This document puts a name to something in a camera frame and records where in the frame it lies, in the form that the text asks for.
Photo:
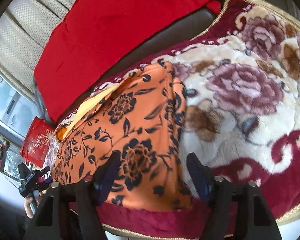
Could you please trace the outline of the person's left hand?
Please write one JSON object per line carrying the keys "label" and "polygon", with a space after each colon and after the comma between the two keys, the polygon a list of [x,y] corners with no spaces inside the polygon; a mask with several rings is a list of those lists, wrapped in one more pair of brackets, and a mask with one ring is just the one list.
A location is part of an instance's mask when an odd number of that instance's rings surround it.
{"label": "person's left hand", "polygon": [[36,205],[39,206],[45,194],[46,190],[40,192],[35,190],[34,193],[31,193],[25,197],[24,209],[28,218],[33,218],[34,216],[34,202],[36,202]]}

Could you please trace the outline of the black sleeved left forearm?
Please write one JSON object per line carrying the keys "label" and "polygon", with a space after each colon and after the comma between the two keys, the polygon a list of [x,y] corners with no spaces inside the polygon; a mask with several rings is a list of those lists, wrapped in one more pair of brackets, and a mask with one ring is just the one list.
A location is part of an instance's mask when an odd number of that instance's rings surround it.
{"label": "black sleeved left forearm", "polygon": [[29,218],[0,206],[0,239],[23,239]]}

